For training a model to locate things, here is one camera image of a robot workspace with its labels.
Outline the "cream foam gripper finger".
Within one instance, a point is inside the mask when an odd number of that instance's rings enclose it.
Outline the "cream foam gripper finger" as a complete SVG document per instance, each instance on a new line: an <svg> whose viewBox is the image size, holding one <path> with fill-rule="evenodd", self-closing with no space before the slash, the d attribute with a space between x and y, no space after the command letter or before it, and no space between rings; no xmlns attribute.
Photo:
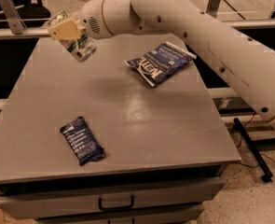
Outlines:
<svg viewBox="0 0 275 224"><path fill-rule="evenodd" d="M77 40L85 33L85 26L74 18L51 21L48 33L54 40Z"/></svg>

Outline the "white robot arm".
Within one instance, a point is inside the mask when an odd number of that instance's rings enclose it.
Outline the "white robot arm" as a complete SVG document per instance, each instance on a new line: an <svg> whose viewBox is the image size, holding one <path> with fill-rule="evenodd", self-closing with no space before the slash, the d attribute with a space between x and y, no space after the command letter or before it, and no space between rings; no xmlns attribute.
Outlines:
<svg viewBox="0 0 275 224"><path fill-rule="evenodd" d="M50 25L56 40L171 33L185 42L275 129L275 50L222 23L190 0L91 0Z"/></svg>

